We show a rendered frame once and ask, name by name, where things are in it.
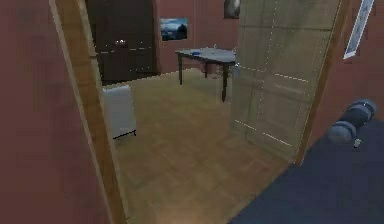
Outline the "dark wooden table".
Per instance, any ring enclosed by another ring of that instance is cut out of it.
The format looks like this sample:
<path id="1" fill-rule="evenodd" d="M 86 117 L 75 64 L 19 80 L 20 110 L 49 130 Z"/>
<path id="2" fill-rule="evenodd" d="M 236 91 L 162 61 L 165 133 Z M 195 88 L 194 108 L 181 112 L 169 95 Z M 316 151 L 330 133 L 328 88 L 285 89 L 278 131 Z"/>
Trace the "dark wooden table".
<path id="1" fill-rule="evenodd" d="M 201 54 L 193 56 L 191 53 L 195 51 L 201 52 Z M 206 47 L 176 50 L 175 53 L 177 55 L 178 60 L 178 78 L 180 85 L 183 84 L 184 58 L 203 62 L 205 69 L 207 69 L 210 64 L 221 66 L 223 70 L 221 100 L 226 100 L 229 68 L 236 64 L 236 53 L 233 50 Z"/>

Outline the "blue landscape framed picture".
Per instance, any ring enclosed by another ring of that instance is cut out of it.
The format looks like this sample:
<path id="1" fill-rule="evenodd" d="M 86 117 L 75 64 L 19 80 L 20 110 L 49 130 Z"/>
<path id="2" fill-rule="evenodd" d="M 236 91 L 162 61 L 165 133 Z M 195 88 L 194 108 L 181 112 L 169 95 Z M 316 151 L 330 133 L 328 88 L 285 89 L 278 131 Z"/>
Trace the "blue landscape framed picture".
<path id="1" fill-rule="evenodd" d="M 160 32 L 163 41 L 184 40 L 188 36 L 188 19 L 161 18 Z"/>

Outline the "tan panelled room door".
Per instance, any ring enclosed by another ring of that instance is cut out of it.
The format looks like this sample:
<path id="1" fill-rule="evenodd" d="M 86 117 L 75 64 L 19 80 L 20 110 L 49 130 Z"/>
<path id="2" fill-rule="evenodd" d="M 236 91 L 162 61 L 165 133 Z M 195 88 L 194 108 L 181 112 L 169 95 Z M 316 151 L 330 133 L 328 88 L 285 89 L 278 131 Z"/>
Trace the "tan panelled room door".
<path id="1" fill-rule="evenodd" d="M 341 0 L 241 0 L 230 122 L 246 141 L 294 160 Z"/>

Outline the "dark brown tall cupboard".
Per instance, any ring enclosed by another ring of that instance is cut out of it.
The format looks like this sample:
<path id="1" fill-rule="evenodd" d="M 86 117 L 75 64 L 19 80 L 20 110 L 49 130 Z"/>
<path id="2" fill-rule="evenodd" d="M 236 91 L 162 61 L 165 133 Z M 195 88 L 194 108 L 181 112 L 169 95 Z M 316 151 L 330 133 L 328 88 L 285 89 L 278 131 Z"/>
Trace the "dark brown tall cupboard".
<path id="1" fill-rule="evenodd" d="M 153 0 L 85 0 L 103 85 L 158 74 Z"/>

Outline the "dark framed picture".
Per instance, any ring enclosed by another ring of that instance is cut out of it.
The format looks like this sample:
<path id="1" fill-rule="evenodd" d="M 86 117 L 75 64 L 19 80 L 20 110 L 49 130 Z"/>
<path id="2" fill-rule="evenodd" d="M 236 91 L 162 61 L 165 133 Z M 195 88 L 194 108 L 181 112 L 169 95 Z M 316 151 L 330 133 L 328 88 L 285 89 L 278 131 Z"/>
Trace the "dark framed picture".
<path id="1" fill-rule="evenodd" d="M 224 18 L 238 19 L 240 14 L 240 0 L 224 1 Z"/>

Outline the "dark grey dumbbell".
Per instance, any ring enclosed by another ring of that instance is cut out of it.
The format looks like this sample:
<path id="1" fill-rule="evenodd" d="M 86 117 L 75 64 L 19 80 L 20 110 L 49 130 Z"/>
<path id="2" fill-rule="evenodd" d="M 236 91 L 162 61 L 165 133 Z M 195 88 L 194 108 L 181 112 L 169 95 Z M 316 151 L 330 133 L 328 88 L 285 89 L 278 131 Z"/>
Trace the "dark grey dumbbell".
<path id="1" fill-rule="evenodd" d="M 328 139 L 334 143 L 352 143 L 358 148 L 362 142 L 358 132 L 374 118 L 377 108 L 377 104 L 368 98 L 354 101 L 327 130 Z"/>

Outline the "white framed picture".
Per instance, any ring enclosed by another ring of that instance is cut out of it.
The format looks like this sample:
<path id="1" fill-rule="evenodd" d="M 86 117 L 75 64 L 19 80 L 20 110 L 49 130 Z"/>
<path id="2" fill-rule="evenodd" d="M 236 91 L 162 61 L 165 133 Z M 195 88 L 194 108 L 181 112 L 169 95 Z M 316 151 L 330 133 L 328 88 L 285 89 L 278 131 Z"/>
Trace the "white framed picture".
<path id="1" fill-rule="evenodd" d="M 367 20 L 375 0 L 362 0 L 360 8 L 346 47 L 343 59 L 346 60 L 356 55 Z"/>

